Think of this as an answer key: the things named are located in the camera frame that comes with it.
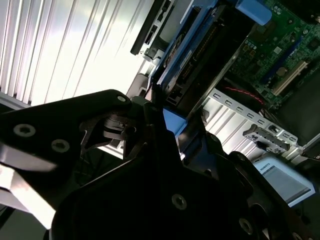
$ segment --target sticker label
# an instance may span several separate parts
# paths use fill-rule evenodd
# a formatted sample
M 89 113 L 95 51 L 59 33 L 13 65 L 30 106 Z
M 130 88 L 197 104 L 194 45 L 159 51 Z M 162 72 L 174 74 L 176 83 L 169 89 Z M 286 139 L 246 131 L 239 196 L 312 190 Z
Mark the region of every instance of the sticker label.
M 192 54 L 192 50 L 190 50 L 190 51 L 188 52 L 188 54 L 185 56 L 184 60 L 182 61 L 181 65 L 180 65 L 180 69 L 182 69 L 182 68 L 185 66 L 185 64 L 186 64 L 187 61 L 189 60 L 191 54 Z

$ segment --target blue plastic latch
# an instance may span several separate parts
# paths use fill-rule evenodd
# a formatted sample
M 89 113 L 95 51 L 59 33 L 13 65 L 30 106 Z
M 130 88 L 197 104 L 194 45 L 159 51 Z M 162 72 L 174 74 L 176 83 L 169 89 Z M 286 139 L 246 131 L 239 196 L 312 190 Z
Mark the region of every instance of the blue plastic latch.
M 235 8 L 262 26 L 272 17 L 271 10 L 259 0 L 239 0 Z
M 187 126 L 187 120 L 170 110 L 163 109 L 166 128 L 177 138 Z

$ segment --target expansion slot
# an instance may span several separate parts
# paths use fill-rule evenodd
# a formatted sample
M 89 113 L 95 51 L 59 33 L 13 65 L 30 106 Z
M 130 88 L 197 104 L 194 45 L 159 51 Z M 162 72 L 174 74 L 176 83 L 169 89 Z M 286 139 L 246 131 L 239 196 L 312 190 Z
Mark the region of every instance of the expansion slot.
M 292 54 L 299 47 L 302 39 L 303 38 L 300 37 L 285 51 L 285 53 L 276 61 L 276 63 L 272 66 L 272 68 L 262 78 L 261 83 L 266 84 L 270 80 L 270 78 L 276 74 L 277 70 L 283 65 L 283 63 L 287 60 L 290 54 Z
M 287 76 L 276 85 L 272 93 L 275 96 L 278 96 L 293 81 L 293 79 L 295 79 L 301 71 L 306 68 L 307 65 L 307 62 L 301 60 L 290 72 L 288 72 Z

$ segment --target white label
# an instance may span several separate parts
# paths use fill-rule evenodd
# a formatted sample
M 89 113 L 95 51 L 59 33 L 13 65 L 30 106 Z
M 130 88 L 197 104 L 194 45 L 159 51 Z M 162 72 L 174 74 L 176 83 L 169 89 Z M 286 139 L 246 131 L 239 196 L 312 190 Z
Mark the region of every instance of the white label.
M 156 84 L 158 84 L 158 85 L 162 84 L 167 73 L 168 73 L 168 68 L 165 69 L 165 71 L 162 73 L 160 79 L 158 80 L 158 82 Z
M 184 21 L 185 17 L 187 16 L 187 13 L 189 12 L 189 9 L 191 8 L 192 4 L 194 3 L 195 0 L 191 0 L 191 2 L 189 3 L 189 6 L 187 7 L 187 9 L 185 10 L 181 20 L 180 20 L 180 24 L 182 24 L 182 22 Z
M 188 52 L 188 54 L 185 56 L 184 60 L 182 61 L 181 65 L 180 65 L 180 69 L 182 69 L 182 68 L 185 66 L 185 64 L 186 64 L 187 61 L 189 60 L 191 54 L 192 54 L 192 51 L 190 50 L 190 51 Z

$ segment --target cable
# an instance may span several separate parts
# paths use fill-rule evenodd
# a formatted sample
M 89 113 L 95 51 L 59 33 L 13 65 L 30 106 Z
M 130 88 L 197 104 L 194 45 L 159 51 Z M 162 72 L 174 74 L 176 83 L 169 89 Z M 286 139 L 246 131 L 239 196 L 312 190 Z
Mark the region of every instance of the cable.
M 282 125 L 281 122 L 278 120 L 278 118 L 273 113 L 269 112 L 267 109 L 262 108 L 260 112 L 262 117 L 270 120 L 271 122 L 278 124 L 279 126 Z
M 254 98 L 255 100 L 257 100 L 259 103 L 261 103 L 262 105 L 265 105 L 264 101 L 262 101 L 259 97 L 253 95 L 251 92 L 245 91 L 245 90 L 240 90 L 240 89 L 236 89 L 236 88 L 232 88 L 232 87 L 225 87 L 225 89 L 234 91 L 234 92 L 239 92 L 242 94 L 246 94 L 249 95 L 250 97 Z

